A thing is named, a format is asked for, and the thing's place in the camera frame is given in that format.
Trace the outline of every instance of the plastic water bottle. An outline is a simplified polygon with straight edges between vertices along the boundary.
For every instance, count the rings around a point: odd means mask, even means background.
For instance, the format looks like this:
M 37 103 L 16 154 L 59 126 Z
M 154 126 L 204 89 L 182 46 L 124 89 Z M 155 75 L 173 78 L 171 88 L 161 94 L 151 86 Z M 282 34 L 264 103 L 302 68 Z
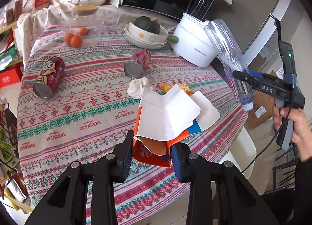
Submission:
M 249 73 L 247 64 L 232 33 L 224 21 L 220 19 L 209 22 L 204 30 L 224 66 L 224 72 L 234 97 L 242 104 L 245 111 L 252 110 L 255 91 L 248 83 L 237 80 L 232 75 L 235 70 Z

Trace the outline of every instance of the white tissue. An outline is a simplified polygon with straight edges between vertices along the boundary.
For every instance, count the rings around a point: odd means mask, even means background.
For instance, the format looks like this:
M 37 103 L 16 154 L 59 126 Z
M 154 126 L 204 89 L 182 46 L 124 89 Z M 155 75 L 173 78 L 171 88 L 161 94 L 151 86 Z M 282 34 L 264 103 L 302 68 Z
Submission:
M 147 78 L 142 77 L 141 79 L 134 79 L 130 82 L 127 93 L 132 98 L 141 99 L 144 87 L 153 90 L 153 88 L 149 86 L 149 80 Z

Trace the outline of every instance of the white bowl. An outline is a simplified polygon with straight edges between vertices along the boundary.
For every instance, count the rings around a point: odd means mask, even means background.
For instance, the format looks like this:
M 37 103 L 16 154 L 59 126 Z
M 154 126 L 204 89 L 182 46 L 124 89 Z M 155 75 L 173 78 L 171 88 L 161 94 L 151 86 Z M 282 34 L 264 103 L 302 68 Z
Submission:
M 126 29 L 124 29 L 124 38 L 129 41 L 132 45 L 136 45 L 137 47 L 147 49 L 147 50 L 157 50 L 162 48 L 165 44 L 163 45 L 153 45 L 153 44 L 147 44 L 146 42 L 136 40 L 133 37 L 130 37 L 127 32 L 125 32 Z
M 132 21 L 129 23 L 128 32 L 140 41 L 156 44 L 162 44 L 168 36 L 168 31 L 162 26 L 160 26 L 160 33 L 154 34 L 135 26 Z
M 145 42 L 145 41 L 142 41 L 142 40 L 140 40 L 140 39 L 138 39 L 138 38 L 136 38 L 135 36 L 133 36 L 130 32 L 129 32 L 129 23 L 125 26 L 125 28 L 124 28 L 124 33 L 127 33 L 127 35 L 129 36 L 129 37 L 131 37 L 131 38 L 133 38 L 134 40 L 137 40 L 137 41 L 139 41 L 139 42 L 141 42 L 141 43 L 144 43 L 144 44 L 147 44 L 147 45 L 158 45 L 158 46 L 163 46 L 163 45 L 165 45 L 166 44 L 166 42 L 167 41 L 165 41 L 165 42 L 163 42 L 163 43 L 161 43 L 161 44 L 157 44 L 157 43 L 152 43 L 152 42 Z

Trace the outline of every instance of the cork lid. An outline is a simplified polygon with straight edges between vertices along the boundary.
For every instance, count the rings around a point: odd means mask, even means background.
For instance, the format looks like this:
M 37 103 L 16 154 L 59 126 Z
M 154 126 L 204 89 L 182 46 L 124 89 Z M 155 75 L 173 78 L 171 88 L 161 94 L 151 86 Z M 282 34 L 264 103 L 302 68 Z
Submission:
M 99 9 L 98 6 L 94 5 L 78 5 L 73 8 L 74 14 L 83 15 L 83 14 L 93 14 Z

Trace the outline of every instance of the red soda can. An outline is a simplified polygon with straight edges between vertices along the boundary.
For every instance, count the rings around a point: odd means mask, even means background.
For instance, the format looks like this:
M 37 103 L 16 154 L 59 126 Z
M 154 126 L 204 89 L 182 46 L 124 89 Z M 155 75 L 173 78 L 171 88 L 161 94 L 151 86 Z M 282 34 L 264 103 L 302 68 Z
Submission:
M 141 78 L 149 65 L 151 54 L 145 49 L 136 51 L 124 65 L 124 72 L 131 78 Z
M 60 57 L 54 56 L 48 60 L 32 86 L 38 97 L 49 99 L 53 96 L 64 66 L 64 61 Z

